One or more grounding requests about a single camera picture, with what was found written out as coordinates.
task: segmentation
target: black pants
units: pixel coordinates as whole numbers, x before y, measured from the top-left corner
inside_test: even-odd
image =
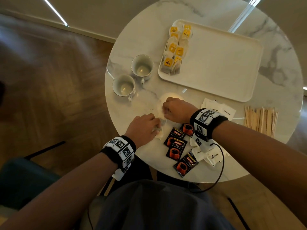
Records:
[[[134,161],[131,164],[130,168],[127,170],[125,175],[120,181],[115,181],[109,194],[111,194],[114,190],[120,188],[121,186],[128,184],[130,182],[135,182],[142,179],[152,180],[151,172],[149,166],[142,161],[138,156],[135,155]],[[157,180],[162,182],[167,182],[173,185],[181,186],[184,188],[188,188],[189,182],[182,181],[176,178],[172,178],[167,176],[159,171],[157,171]],[[190,188],[199,189],[197,185],[190,183]]]

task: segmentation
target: teal chair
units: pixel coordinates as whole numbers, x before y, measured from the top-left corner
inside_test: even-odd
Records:
[[[52,145],[24,158],[6,162],[0,170],[0,205],[20,210],[60,176],[37,165],[31,158],[56,148],[65,141]]]

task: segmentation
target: black coffee packet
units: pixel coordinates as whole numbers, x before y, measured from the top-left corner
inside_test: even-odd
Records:
[[[169,136],[164,141],[164,144],[167,147],[169,147],[171,145],[171,141],[173,141],[174,138],[176,138],[176,139],[183,139],[184,137],[185,137],[185,134],[182,131],[180,131],[179,129],[173,127],[173,129],[170,132]]]
[[[186,145],[187,141],[185,141],[184,139],[174,138],[173,140],[171,140],[171,144],[169,146],[169,150],[167,151],[166,156],[175,161],[179,161]]]
[[[179,175],[183,178],[191,169],[198,165],[198,161],[196,160],[194,154],[192,152],[188,152],[180,161],[178,161],[174,168],[179,173]]]
[[[180,130],[185,133],[186,135],[192,137],[194,133],[194,127],[189,123],[184,123],[181,125]]]

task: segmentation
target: round table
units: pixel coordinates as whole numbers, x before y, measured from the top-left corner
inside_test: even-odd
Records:
[[[300,116],[303,99],[301,67],[287,36],[272,19],[257,8],[253,9],[235,31],[236,34],[258,39],[264,46],[254,94],[250,101],[240,103],[173,84],[159,78],[157,73],[168,39],[168,30],[175,20],[184,19],[227,31],[246,6],[247,3],[242,0],[161,0],[132,19],[113,46],[105,75],[106,102],[117,132],[123,135],[137,115],[152,112],[157,116],[156,106],[159,97],[172,92],[199,108],[205,97],[225,103],[236,109],[233,121],[239,124],[243,124],[245,105],[275,107],[279,112],[275,138],[286,143]],[[139,54],[147,54],[154,61],[152,77],[144,86],[131,71],[131,61]],[[136,95],[132,102],[127,97],[117,96],[112,90],[113,78],[121,74],[130,74],[136,81]],[[202,160],[184,178],[174,170],[175,161],[165,156],[167,147],[163,144],[173,126],[179,127],[179,124],[167,121],[162,140],[153,139],[140,147],[136,155],[148,165],[171,177],[190,182],[215,182],[221,171],[221,163],[212,167]],[[183,155],[191,148],[188,144]],[[225,158],[225,168],[220,182],[247,174],[248,172],[229,156]]]

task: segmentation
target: person's left hand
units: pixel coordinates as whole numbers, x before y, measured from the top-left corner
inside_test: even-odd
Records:
[[[152,139],[159,133],[158,130],[153,129],[161,128],[161,121],[151,113],[149,115],[136,116],[130,123],[125,136],[129,137],[136,146],[136,149],[152,141]]]

